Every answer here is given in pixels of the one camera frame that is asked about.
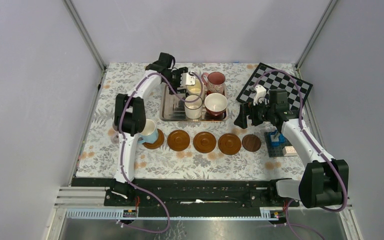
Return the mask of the dark walnut round coaster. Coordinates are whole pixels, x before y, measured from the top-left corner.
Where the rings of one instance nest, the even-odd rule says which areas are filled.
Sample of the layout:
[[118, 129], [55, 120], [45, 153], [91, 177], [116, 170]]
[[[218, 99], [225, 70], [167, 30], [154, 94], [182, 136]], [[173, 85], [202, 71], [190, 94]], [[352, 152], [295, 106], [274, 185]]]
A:
[[248, 134], [242, 138], [242, 146], [248, 152], [256, 152], [261, 148], [262, 142], [257, 135]]

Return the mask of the brown wooden coaster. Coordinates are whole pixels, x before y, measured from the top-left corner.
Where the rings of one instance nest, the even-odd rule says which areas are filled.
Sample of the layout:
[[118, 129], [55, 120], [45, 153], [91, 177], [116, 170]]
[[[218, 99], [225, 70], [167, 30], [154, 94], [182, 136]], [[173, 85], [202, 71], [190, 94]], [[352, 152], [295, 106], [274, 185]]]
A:
[[157, 133], [158, 133], [158, 137], [157, 137], [157, 140], [154, 142], [154, 143], [143, 143], [142, 145], [147, 148], [147, 149], [150, 149], [150, 150], [155, 150], [155, 149], [158, 149], [159, 147], [161, 147], [164, 143], [164, 140], [165, 140], [165, 135], [164, 133], [162, 132], [161, 129], [157, 129]]
[[217, 140], [215, 136], [207, 131], [199, 132], [193, 138], [193, 146], [199, 152], [207, 154], [212, 152], [216, 147]]
[[174, 130], [168, 135], [167, 144], [171, 150], [181, 152], [190, 145], [190, 136], [184, 130]]
[[241, 147], [241, 139], [233, 133], [223, 134], [217, 142], [219, 150], [225, 155], [235, 155], [237, 154]]

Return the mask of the cream yellow mug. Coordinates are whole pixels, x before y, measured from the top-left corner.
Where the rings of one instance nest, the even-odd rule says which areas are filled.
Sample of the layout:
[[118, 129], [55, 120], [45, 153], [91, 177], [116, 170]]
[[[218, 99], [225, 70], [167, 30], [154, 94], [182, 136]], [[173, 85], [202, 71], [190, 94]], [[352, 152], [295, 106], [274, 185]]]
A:
[[189, 95], [198, 95], [202, 100], [205, 98], [205, 86], [202, 87], [199, 80], [195, 81], [194, 85], [187, 85], [186, 91]]

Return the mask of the metal serving tray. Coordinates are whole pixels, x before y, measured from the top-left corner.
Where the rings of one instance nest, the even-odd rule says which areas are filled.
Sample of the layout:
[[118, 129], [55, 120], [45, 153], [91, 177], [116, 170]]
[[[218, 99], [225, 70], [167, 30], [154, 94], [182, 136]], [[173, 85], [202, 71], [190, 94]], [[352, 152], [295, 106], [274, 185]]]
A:
[[160, 119], [166, 122], [224, 122], [228, 119], [228, 110], [224, 113], [213, 116], [209, 114], [205, 106], [202, 107], [201, 117], [191, 119], [186, 116], [184, 102], [174, 94], [170, 94], [170, 88], [164, 85], [162, 88], [160, 104]]

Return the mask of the light blue mug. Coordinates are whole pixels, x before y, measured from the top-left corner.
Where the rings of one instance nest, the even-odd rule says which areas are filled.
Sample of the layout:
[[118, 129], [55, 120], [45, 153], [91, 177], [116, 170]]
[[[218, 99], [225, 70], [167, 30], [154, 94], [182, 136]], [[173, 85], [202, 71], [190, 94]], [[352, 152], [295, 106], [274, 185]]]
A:
[[154, 144], [159, 137], [156, 123], [151, 119], [146, 119], [144, 129], [139, 133], [139, 144]]

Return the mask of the lilac mug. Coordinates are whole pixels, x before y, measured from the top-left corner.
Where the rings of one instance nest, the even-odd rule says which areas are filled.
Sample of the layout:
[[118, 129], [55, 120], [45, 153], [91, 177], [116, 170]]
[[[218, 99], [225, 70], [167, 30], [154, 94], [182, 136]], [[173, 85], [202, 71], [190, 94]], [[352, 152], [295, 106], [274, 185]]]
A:
[[118, 126], [112, 122], [112, 130], [113, 130], [113, 133], [110, 135], [110, 140], [113, 144], [119, 144], [120, 140], [119, 140], [119, 129], [118, 129]]

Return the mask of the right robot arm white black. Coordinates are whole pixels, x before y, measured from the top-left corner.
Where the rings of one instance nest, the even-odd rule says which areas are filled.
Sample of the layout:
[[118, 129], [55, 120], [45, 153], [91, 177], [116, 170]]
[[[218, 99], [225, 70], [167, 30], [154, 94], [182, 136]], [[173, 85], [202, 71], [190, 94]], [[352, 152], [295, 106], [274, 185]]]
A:
[[234, 124], [242, 129], [264, 122], [271, 123], [294, 147], [305, 165], [301, 180], [290, 178], [271, 180], [267, 201], [281, 205], [287, 198], [300, 201], [306, 208], [342, 211], [348, 203], [349, 166], [343, 159], [335, 159], [308, 130], [303, 110], [291, 110], [284, 89], [267, 91], [263, 86], [252, 87], [253, 101], [243, 103]]

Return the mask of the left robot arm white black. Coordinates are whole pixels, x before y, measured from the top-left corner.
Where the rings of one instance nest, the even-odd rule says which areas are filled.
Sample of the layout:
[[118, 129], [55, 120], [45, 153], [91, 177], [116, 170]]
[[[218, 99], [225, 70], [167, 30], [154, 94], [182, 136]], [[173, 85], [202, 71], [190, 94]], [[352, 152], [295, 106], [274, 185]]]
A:
[[119, 93], [115, 98], [113, 126], [118, 132], [119, 154], [114, 178], [119, 183], [131, 182], [135, 178], [134, 162], [137, 142], [146, 126], [146, 98], [161, 83], [176, 94], [182, 87], [182, 74], [187, 67], [175, 68], [175, 57], [161, 52], [158, 60], [146, 66], [142, 79], [128, 93]]

